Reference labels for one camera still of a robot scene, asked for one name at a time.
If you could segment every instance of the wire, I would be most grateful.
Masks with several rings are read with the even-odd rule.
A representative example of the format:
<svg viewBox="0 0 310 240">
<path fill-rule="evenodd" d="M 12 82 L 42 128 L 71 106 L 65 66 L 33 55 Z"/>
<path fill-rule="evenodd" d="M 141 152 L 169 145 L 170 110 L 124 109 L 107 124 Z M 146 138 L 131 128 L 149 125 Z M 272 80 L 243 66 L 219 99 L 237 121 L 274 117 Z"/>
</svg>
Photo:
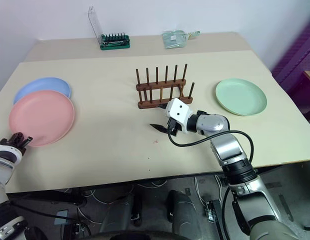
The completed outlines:
<svg viewBox="0 0 310 240">
<path fill-rule="evenodd" d="M 83 195 L 83 197 L 88 198 L 90 196 L 92 196 L 95 193 L 96 189 L 94 189 L 94 191 L 92 192 L 92 190 L 90 190 L 90 194 L 88 195 Z"/>
<path fill-rule="evenodd" d="M 133 190 L 134 190 L 134 184 L 131 185 L 131 189 L 129 190 L 128 193 L 131 194 L 133 192 Z"/>
<path fill-rule="evenodd" d="M 131 189 L 129 190 L 129 192 L 127 193 L 127 195 L 128 195 L 128 194 L 131 194 L 133 190 L 134 190 L 134 184 L 132 184 Z M 112 202 L 104 202 L 104 201 L 99 200 L 99 199 L 95 196 L 95 191 L 96 191 L 95 189 L 94 189 L 94 191 L 90 190 L 90 195 L 87 195 L 87 196 L 85 196 L 85 197 L 88 198 L 88 197 L 92 196 L 97 202 L 99 202 L 99 203 L 101 203 L 101 204 L 105 204 L 105 205 L 110 205 L 110 204 L 112 204 L 112 203 L 115 202 L 115 201 L 112 201 Z"/>
<path fill-rule="evenodd" d="M 38 215 L 42 215 L 44 217 L 49 217 L 49 218 L 55 218 L 55 219 L 66 219 L 66 220 L 70 220 L 70 221 L 74 221 L 76 223 L 80 222 L 82 225 L 84 225 L 84 227 L 86 228 L 87 232 L 89 235 L 91 235 L 91 230 L 89 228 L 89 226 L 85 223 L 85 222 L 82 222 L 80 221 L 79 219 L 76 219 L 76 218 L 72 218 L 72 217 L 67 217 L 67 216 L 57 216 L 57 215 L 53 215 L 53 214 L 48 214 L 48 213 L 44 213 L 44 212 L 40 212 L 40 211 L 36 211 L 36 210 L 33 210 L 33 209 L 30 209 L 28 207 L 25 207 L 25 206 L 21 206 L 19 204 L 16 204 L 15 202 L 10 202 L 11 205 L 17 207 L 17 208 L 20 208 L 20 209 L 23 209 L 23 210 L 26 210 L 26 211 L 29 211 L 31 213 L 34 213 L 34 214 L 38 214 Z M 94 223 L 94 224 L 102 224 L 101 222 L 95 222 L 95 221 L 92 221 L 90 220 L 88 217 L 86 217 L 81 209 L 79 207 L 77 207 L 77 210 L 82 214 L 82 216 L 87 219 L 88 221 L 90 221 L 91 223 Z M 60 236 L 62 236 L 62 227 L 60 228 Z"/>
<path fill-rule="evenodd" d="M 137 184 L 137 185 L 140 186 L 140 187 L 142 187 L 142 188 L 146 188 L 146 189 L 157 189 L 157 188 L 160 188 L 160 187 L 164 186 L 166 183 L 167 183 L 167 180 L 166 180 L 164 183 L 162 183 L 161 185 L 156 185 L 156 184 L 153 183 L 153 182 L 152 182 L 152 184 L 153 184 L 154 186 L 144 186 L 144 185 L 142 185 L 142 184 Z"/>
<path fill-rule="evenodd" d="M 92 235 L 92 232 L 91 232 L 89 226 L 88 226 L 86 223 L 84 223 L 84 222 L 82 222 L 81 224 L 84 225 L 84 227 L 86 228 L 86 230 L 87 230 L 87 232 L 88 232 L 88 235 L 91 236 L 91 235 Z"/>
<path fill-rule="evenodd" d="M 83 233 L 83 238 L 85 238 L 85 228 L 83 227 L 81 232 Z"/>
<path fill-rule="evenodd" d="M 230 236 L 229 236 L 229 233 L 227 231 L 226 223 L 225 223 L 225 205 L 226 205 L 226 200 L 227 200 L 227 196 L 228 196 L 229 192 L 230 192 L 230 188 L 228 187 L 225 191 L 223 203 L 221 206 L 221 222 L 223 225 L 226 240 L 230 240 Z"/>
<path fill-rule="evenodd" d="M 109 205 L 109 204 L 114 203 L 113 201 L 112 201 L 112 202 L 104 202 L 104 201 L 99 200 L 99 199 L 94 195 L 94 193 L 92 192 L 92 190 L 91 190 L 91 195 L 93 196 L 93 198 L 94 198 L 97 202 L 99 202 L 99 203 L 101 203 L 101 204 Z"/>
<path fill-rule="evenodd" d="M 195 182 L 195 190 L 196 190 L 196 193 L 197 193 L 197 196 L 199 198 L 199 201 L 200 203 L 204 206 L 204 207 L 207 207 L 207 204 L 205 205 L 205 201 L 204 199 L 201 197 L 201 194 L 200 194 L 200 190 L 199 190 L 199 184 L 197 182 L 197 178 L 194 177 L 194 182 Z"/>
<path fill-rule="evenodd" d="M 89 219 L 89 218 L 82 212 L 82 210 L 81 210 L 79 207 L 77 207 L 77 210 L 79 211 L 79 213 L 80 213 L 86 220 L 88 220 L 88 221 L 91 222 L 92 224 L 103 224 L 102 222 L 93 221 L 93 220 Z"/>
<path fill-rule="evenodd" d="M 15 202 L 10 202 L 10 204 L 13 205 L 13 206 L 15 206 L 15 207 L 17 207 L 17 208 L 24 209 L 24 210 L 29 211 L 29 212 L 31 212 L 31 213 L 38 214 L 38 215 L 42 215 L 42 216 L 45 216 L 45 217 L 55 218 L 55 219 L 66 219 L 66 220 L 78 222 L 78 220 L 77 220 L 76 218 L 67 217 L 67 216 L 57 216 L 57 215 L 52 215 L 52 214 L 48 214 L 48 213 L 36 211 L 36 210 L 30 209 L 30 208 L 28 208 L 28 207 L 25 207 L 25 206 L 21 206 L 21 205 L 19 205 L 19 204 L 16 204 Z"/>
<path fill-rule="evenodd" d="M 216 182 L 217 182 L 217 185 L 218 185 L 218 188 L 219 188 L 219 197 L 218 197 L 218 200 L 220 203 L 222 203 L 222 197 L 223 197 L 223 188 L 222 188 L 222 183 L 221 183 L 221 180 L 219 178 L 219 176 L 217 175 L 214 175 L 215 179 L 216 179 Z"/>
<path fill-rule="evenodd" d="M 201 140 L 198 140 L 198 141 L 194 141 L 194 142 L 191 142 L 191 143 L 186 143 L 186 144 L 179 144 L 177 142 L 175 142 L 173 139 L 172 139 L 172 136 L 171 136 L 171 129 L 168 129 L 167 131 L 167 135 L 168 135 L 168 138 L 169 140 L 177 147 L 190 147 L 190 146 L 194 146 L 194 145 L 197 145 L 197 144 L 201 144 L 203 142 L 206 142 L 208 140 L 211 140 L 213 138 L 216 138 L 216 137 L 219 137 L 219 136 L 222 136 L 224 134 L 241 134 L 241 135 L 244 135 L 248 141 L 249 141 L 249 144 L 250 144 L 250 155 L 249 155 L 249 162 L 251 163 L 252 160 L 253 160 L 253 155 L 254 155 L 254 144 L 253 144 L 253 140 L 251 139 L 251 137 L 243 132 L 243 131 L 238 131 L 238 130 L 228 130 L 228 131 L 222 131 L 222 132 L 219 132 L 219 133 L 216 133 L 214 135 L 211 135 L 211 136 L 208 136 L 206 138 L 203 138 Z"/>
</svg>

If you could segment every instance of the screwdriver bit set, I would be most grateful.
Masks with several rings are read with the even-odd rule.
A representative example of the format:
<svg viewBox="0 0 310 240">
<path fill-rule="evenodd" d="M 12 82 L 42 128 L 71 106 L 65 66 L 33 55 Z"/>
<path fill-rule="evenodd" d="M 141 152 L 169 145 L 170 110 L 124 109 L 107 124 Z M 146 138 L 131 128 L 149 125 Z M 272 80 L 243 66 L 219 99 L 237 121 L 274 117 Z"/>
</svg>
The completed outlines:
<svg viewBox="0 0 310 240">
<path fill-rule="evenodd" d="M 116 33 L 115 34 L 102 34 L 100 36 L 101 43 L 100 49 L 101 50 L 112 50 L 112 49 L 128 49 L 130 45 L 130 38 L 125 33 Z"/>
</svg>

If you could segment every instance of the silver robot arm segment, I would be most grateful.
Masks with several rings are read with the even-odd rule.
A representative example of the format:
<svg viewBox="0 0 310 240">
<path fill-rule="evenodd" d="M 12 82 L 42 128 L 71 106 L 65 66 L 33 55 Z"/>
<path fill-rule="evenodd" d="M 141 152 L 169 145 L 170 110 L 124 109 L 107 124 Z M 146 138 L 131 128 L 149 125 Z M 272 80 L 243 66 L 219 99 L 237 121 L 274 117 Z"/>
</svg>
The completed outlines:
<svg viewBox="0 0 310 240">
<path fill-rule="evenodd" d="M 194 132 L 210 137 L 230 130 L 226 117 L 203 111 L 192 114 L 189 106 L 178 98 L 171 100 L 165 111 L 186 134 Z M 250 235 L 251 240 L 298 239 L 281 223 L 281 214 L 273 198 L 237 138 L 231 133 L 220 135 L 210 140 L 210 147 L 229 182 L 232 206 L 241 230 Z"/>
<path fill-rule="evenodd" d="M 32 138 L 24 139 L 21 132 L 0 141 L 0 240 L 47 240 L 39 228 L 27 227 L 27 221 L 15 212 L 5 191 L 30 141 Z"/>
</svg>

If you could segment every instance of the floor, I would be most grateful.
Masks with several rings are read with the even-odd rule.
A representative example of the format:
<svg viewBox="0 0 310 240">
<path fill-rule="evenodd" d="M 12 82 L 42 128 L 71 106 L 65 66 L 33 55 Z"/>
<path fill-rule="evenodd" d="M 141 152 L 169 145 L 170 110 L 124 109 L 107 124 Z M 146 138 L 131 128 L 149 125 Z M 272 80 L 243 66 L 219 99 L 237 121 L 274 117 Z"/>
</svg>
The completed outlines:
<svg viewBox="0 0 310 240">
<path fill-rule="evenodd" d="M 310 231 L 303 230 L 303 226 L 310 226 L 310 161 L 281 166 L 262 173 L 261 177 L 281 212 L 283 222 L 298 235 L 300 240 L 310 240 Z M 198 176 L 197 180 L 200 194 L 205 200 L 218 199 L 219 188 L 213 175 Z M 144 182 L 143 184 L 146 187 L 154 187 L 150 182 Z M 172 225 L 167 221 L 165 208 L 167 194 L 170 190 L 185 192 L 186 188 L 190 189 L 191 195 L 189 197 L 196 207 L 203 240 L 218 240 L 219 237 L 215 225 L 207 221 L 204 208 L 196 194 L 194 177 L 171 179 L 162 187 L 155 189 L 144 188 L 138 184 L 134 184 L 134 186 L 132 184 L 122 184 L 114 187 L 105 187 L 96 190 L 95 196 L 101 201 L 112 202 L 118 196 L 132 190 L 134 194 L 142 195 L 143 220 L 141 227 L 136 228 L 131 224 L 129 229 L 170 232 Z M 248 240 L 249 237 L 244 235 L 237 225 L 231 200 L 232 198 L 228 197 L 225 209 L 226 224 L 230 238 L 232 240 Z M 69 204 L 52 204 L 25 199 L 19 200 L 18 203 L 49 214 L 55 215 L 60 210 L 68 210 L 69 217 L 77 216 L 76 207 Z M 102 222 L 107 208 L 106 204 L 99 203 L 90 196 L 87 197 L 87 204 L 81 207 L 81 210 L 90 219 Z M 61 227 L 60 225 L 54 225 L 54 218 L 36 215 L 22 209 L 16 210 L 20 215 L 26 217 L 29 226 L 41 228 L 49 240 L 60 239 Z M 99 232 L 99 224 L 90 223 L 89 227 L 92 234 Z"/>
</svg>

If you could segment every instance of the table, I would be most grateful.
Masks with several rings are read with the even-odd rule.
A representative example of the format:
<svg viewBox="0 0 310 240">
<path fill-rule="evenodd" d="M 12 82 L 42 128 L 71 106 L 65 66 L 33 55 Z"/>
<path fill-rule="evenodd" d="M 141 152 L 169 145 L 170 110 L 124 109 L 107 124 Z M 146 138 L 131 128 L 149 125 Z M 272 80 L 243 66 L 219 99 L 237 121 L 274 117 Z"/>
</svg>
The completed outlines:
<svg viewBox="0 0 310 240">
<path fill-rule="evenodd" d="M 71 131 L 61 140 L 44 147 L 27 148 L 7 184 L 7 192 L 220 172 L 208 143 L 179 148 L 170 143 L 167 135 L 149 125 L 166 125 L 168 119 L 161 108 L 137 107 L 135 69 L 139 69 L 141 82 L 146 82 L 143 71 L 146 67 L 150 80 L 154 81 L 156 67 L 159 67 L 159 79 L 163 80 L 168 65 L 168 75 L 172 79 L 175 64 L 180 66 L 177 77 L 181 77 L 187 63 L 184 92 L 188 93 L 191 83 L 195 82 L 190 107 L 194 112 L 203 110 L 224 115 L 232 130 L 249 134 L 255 146 L 254 167 L 310 160 L 309 123 L 256 54 L 250 49 L 223 50 L 220 47 L 221 51 L 214 51 L 202 47 L 202 53 L 183 53 L 175 49 L 171 54 L 65 57 L 61 60 L 44 59 L 38 54 L 36 61 L 20 63 L 0 92 L 0 139 L 11 135 L 8 116 L 15 93 L 41 77 L 54 76 L 70 84 L 76 116 Z M 129 51 L 134 51 L 133 41 Z M 34 60 L 36 54 L 30 54 Z M 232 77 L 249 80 L 264 91 L 265 111 L 255 116 L 237 116 L 217 103 L 217 83 Z M 175 140 L 187 143 L 201 138 L 195 133 L 179 133 Z M 249 155 L 248 141 L 240 135 L 238 139 Z"/>
<path fill-rule="evenodd" d="M 288 92 L 288 95 L 304 117 L 310 121 L 310 70 L 303 72 L 298 84 Z"/>
</svg>

